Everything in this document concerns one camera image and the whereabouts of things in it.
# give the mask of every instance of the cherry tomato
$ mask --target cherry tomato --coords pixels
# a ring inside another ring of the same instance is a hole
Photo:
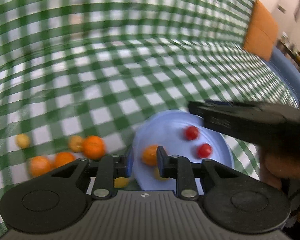
[[[193,125],[187,127],[187,129],[185,130],[185,137],[188,140],[195,140],[195,139],[197,139],[198,136],[199,136],[199,130],[197,127],[195,127]]]
[[[208,158],[212,153],[212,148],[210,146],[210,144],[204,143],[202,145],[200,145],[197,149],[197,155],[200,158]]]

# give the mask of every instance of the green checkered tablecloth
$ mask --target green checkered tablecloth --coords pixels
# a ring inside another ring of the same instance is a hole
[[[122,154],[143,121],[187,100],[296,106],[241,49],[253,2],[0,0],[0,198],[29,179],[27,159],[67,150],[73,134]],[[19,133],[30,148],[15,145]],[[257,178],[255,146],[225,140],[235,168]]]

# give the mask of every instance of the tangerine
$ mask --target tangerine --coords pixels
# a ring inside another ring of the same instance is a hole
[[[98,160],[105,155],[106,145],[102,138],[91,135],[83,141],[82,152],[89,159]]]
[[[50,160],[45,156],[36,156],[30,159],[30,174],[33,177],[46,174],[52,170],[52,164]]]
[[[143,163],[149,166],[157,165],[157,147],[158,145],[153,144],[148,146],[142,154],[141,160]]]
[[[54,158],[54,167],[55,168],[59,168],[63,165],[66,165],[70,162],[73,162],[75,160],[75,157],[69,153],[69,152],[61,152],[61,153],[58,153],[56,155],[56,157]]]

